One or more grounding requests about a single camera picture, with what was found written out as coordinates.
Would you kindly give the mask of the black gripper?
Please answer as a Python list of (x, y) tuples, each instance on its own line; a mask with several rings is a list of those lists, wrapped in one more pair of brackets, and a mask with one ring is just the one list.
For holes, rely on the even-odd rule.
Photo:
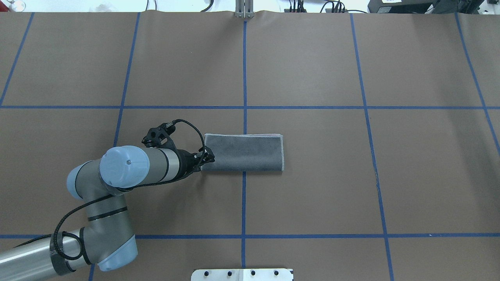
[(189, 172), (200, 171), (204, 164), (215, 162), (213, 151), (207, 146), (203, 146), (197, 153), (189, 153), (183, 149), (177, 150), (180, 170), (178, 174), (188, 174)]

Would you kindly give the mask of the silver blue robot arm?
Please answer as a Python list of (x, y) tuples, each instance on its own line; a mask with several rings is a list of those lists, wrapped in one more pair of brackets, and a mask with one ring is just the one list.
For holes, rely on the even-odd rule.
[(1, 280), (43, 281), (88, 265), (111, 271), (129, 264), (138, 250), (125, 193), (174, 183), (208, 162), (214, 162), (208, 148), (189, 153), (117, 146), (76, 167), (68, 175), (67, 187), (84, 204), (66, 214), (52, 234), (3, 252)]

